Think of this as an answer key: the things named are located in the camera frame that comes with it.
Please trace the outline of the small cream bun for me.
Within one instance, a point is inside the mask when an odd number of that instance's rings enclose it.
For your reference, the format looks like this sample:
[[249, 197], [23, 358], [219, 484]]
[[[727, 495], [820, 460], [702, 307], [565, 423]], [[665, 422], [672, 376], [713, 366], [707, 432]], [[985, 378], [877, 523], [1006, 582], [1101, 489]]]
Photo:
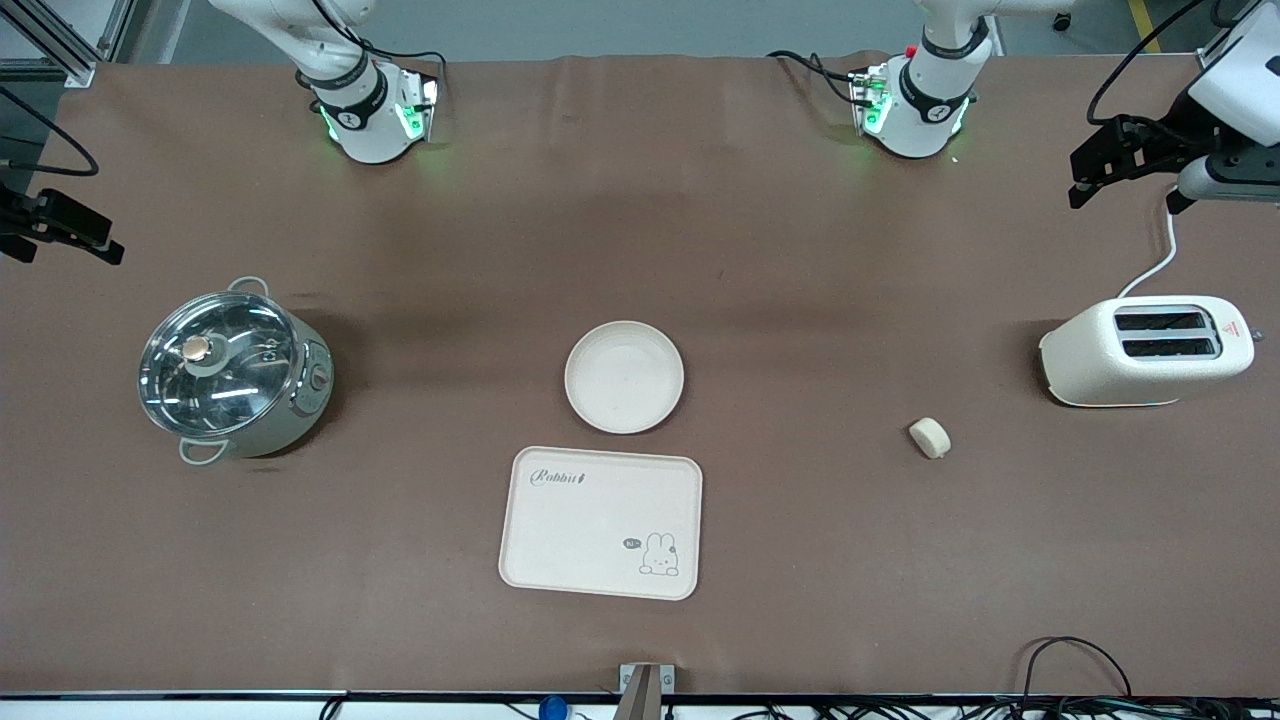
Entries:
[[914, 421], [909, 428], [913, 442], [928, 459], [942, 459], [952, 448], [948, 432], [934, 418], [924, 416]]

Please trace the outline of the round cream plate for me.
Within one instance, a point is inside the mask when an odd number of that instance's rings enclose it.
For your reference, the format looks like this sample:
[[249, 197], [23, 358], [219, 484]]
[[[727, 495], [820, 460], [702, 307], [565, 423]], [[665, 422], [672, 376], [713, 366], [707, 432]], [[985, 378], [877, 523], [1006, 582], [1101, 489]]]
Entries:
[[616, 436], [657, 428], [684, 396], [686, 372], [676, 343], [643, 322], [598, 325], [571, 348], [564, 395], [590, 427]]

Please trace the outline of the cream tray with rabbit print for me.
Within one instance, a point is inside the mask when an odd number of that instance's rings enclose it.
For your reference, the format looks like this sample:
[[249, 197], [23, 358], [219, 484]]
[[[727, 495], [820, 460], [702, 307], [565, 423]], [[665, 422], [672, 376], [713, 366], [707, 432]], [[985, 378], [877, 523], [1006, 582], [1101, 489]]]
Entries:
[[512, 462], [498, 571], [515, 588], [678, 602], [698, 588], [690, 457], [531, 446]]

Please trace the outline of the cream two-slot toaster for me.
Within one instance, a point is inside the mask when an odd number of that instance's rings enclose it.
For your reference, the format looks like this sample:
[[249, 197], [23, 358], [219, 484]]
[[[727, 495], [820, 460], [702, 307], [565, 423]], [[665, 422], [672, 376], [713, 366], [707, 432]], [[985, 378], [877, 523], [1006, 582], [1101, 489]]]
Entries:
[[1242, 311], [1208, 295], [1094, 304], [1038, 343], [1048, 392], [1073, 407], [1158, 407], [1240, 375], [1256, 337]]

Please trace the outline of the glass pot lid with knob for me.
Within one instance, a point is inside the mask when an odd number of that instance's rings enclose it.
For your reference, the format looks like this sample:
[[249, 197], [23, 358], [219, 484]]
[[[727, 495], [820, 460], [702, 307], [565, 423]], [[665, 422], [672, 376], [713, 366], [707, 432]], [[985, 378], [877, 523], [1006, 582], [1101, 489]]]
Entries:
[[294, 378], [300, 338], [274, 300], [247, 290], [206, 293], [148, 337], [138, 395], [174, 436], [214, 439], [264, 419]]

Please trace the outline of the steel electric cooking pot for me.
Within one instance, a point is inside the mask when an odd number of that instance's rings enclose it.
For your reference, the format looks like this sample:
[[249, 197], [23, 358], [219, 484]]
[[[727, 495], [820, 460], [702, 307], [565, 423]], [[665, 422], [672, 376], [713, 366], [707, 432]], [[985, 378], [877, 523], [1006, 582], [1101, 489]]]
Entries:
[[[224, 290], [247, 290], [274, 300], [266, 281], [244, 275]], [[302, 439], [317, 423], [329, 405], [335, 368], [328, 342], [305, 320], [285, 310], [297, 329], [300, 354], [294, 378], [285, 395], [268, 415], [248, 427], [214, 439], [177, 437], [180, 459], [195, 468], [207, 466], [229, 457], [261, 457], [280, 452]]]

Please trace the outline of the brown table cover cloth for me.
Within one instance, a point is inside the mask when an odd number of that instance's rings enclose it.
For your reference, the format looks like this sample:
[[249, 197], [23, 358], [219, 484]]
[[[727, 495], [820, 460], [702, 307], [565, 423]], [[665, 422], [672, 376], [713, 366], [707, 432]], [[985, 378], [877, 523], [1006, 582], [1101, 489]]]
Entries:
[[[58, 120], [101, 164], [109, 266], [0, 261], [0, 691], [1012, 691], [1042, 638], [1140, 694], [1280, 694], [1280, 210], [1206, 202], [1152, 293], [1231, 300], [1244, 374], [1061, 407], [1036, 346], [1161, 254], [1164, 181], [1068, 206], [1107, 58], [1000, 58], [948, 154], [856, 138], [763, 59], [456, 63], [448, 143], [348, 160], [285, 67], [111, 65]], [[244, 275], [326, 342], [298, 442], [195, 468], [146, 341]], [[678, 347], [634, 436], [564, 395], [590, 329]], [[952, 448], [908, 428], [934, 418]], [[690, 457], [698, 588], [498, 571], [526, 447]]]

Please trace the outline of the aluminium frame profile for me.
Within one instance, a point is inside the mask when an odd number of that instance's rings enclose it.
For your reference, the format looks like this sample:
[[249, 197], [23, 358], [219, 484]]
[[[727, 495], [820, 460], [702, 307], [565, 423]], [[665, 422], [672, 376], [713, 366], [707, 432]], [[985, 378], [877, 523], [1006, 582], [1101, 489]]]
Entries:
[[91, 86], [122, 56], [140, 0], [0, 0], [0, 76]]
[[1210, 0], [1210, 22], [1216, 28], [1213, 37], [1196, 50], [1199, 68], [1207, 70], [1239, 42], [1256, 20], [1256, 9], [1271, 0]]

